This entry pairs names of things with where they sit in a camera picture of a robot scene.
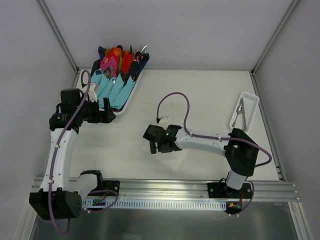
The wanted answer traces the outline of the silver spoon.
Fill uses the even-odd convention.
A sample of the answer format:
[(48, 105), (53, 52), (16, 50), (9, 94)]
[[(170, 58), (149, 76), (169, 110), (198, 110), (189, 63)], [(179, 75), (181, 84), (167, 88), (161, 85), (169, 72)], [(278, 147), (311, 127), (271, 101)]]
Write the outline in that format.
[(236, 108), (236, 115), (235, 115), (234, 121), (233, 121), (233, 123), (231, 125), (232, 128), (235, 127), (235, 124), (236, 124), (238, 116), (242, 115), (243, 112), (244, 112), (244, 100), (243, 100), (243, 97), (241, 97), (240, 100), (239, 100), (239, 104), (238, 104), (238, 106)]

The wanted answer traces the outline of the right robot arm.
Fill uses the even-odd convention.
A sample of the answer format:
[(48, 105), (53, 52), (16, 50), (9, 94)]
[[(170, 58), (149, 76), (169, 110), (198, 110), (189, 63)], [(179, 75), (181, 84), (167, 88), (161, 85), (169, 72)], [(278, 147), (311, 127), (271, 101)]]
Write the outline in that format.
[(150, 124), (143, 134), (149, 141), (150, 153), (171, 153), (182, 150), (198, 150), (225, 157), (230, 171), (224, 181), (208, 188), (214, 198), (240, 198), (245, 196), (245, 180), (255, 170), (259, 150), (255, 142), (242, 130), (234, 128), (230, 133), (186, 131), (182, 126), (169, 125), (166, 129)]

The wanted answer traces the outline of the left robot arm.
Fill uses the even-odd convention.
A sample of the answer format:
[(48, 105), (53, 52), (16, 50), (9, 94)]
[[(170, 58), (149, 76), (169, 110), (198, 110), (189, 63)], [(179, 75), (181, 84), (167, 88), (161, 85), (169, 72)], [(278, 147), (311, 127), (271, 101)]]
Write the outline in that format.
[(110, 100), (92, 101), (78, 88), (63, 89), (61, 102), (49, 119), (50, 152), (46, 171), (37, 192), (29, 195), (29, 204), (45, 221), (74, 219), (81, 213), (82, 201), (89, 195), (105, 190), (100, 170), (84, 170), (70, 185), (71, 160), (75, 140), (84, 122), (109, 124), (115, 118)]

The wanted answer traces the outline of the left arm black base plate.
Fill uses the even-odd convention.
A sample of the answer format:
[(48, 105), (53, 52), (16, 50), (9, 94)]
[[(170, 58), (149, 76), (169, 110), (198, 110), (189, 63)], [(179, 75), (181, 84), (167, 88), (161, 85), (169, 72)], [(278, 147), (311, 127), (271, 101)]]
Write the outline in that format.
[[(120, 191), (120, 181), (119, 180), (104, 180), (101, 187), (99, 188), (100, 190), (112, 190), (119, 194)], [(103, 192), (101, 193), (102, 197), (115, 197), (116, 195), (113, 192)]]

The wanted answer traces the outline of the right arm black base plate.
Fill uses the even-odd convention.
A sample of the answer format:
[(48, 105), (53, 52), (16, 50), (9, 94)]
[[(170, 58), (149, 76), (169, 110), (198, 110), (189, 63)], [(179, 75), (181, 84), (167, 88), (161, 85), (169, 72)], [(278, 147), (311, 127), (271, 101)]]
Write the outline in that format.
[(207, 183), (207, 192), (210, 199), (250, 199), (253, 195), (250, 183), (244, 183), (239, 190), (235, 190), (224, 181)]

